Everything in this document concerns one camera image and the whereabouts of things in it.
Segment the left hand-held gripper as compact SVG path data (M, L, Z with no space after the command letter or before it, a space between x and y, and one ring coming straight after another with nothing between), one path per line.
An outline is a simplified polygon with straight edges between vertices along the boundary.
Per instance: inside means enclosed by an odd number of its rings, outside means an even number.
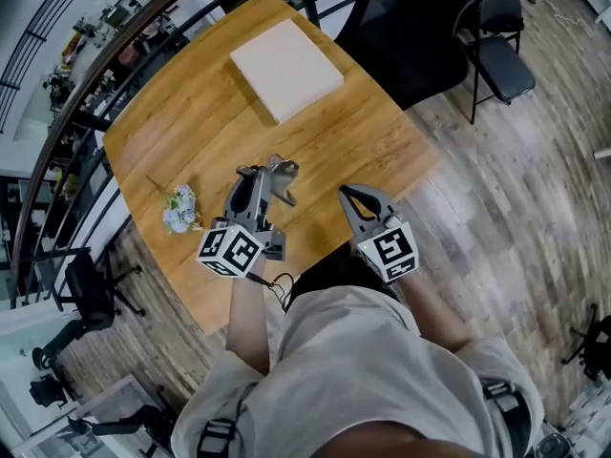
M267 220L269 170L240 166L236 173L238 179L226 198L224 215L212 219L197 251L197 262L224 278L245 278L260 255L284 260L285 233Z

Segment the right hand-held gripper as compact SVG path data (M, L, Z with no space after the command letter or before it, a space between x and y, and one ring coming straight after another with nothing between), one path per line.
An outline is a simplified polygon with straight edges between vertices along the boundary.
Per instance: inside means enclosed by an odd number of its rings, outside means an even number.
M365 184L344 184L338 199L356 239L365 233L369 219L385 219L355 244L356 253L383 283L397 281L419 267L411 226L395 215L392 199L384 191Z

